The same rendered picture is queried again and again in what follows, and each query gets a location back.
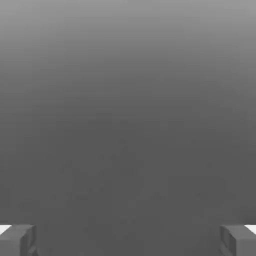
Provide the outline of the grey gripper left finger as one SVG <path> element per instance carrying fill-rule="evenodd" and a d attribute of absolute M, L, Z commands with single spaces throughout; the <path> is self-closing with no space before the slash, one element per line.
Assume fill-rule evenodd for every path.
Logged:
<path fill-rule="evenodd" d="M 0 256 L 38 256 L 37 227 L 0 224 Z"/>

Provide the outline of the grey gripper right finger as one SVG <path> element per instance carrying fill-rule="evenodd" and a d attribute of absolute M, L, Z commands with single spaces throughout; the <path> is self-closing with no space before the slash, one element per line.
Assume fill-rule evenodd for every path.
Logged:
<path fill-rule="evenodd" d="M 256 224 L 221 225 L 220 256 L 256 256 Z"/>

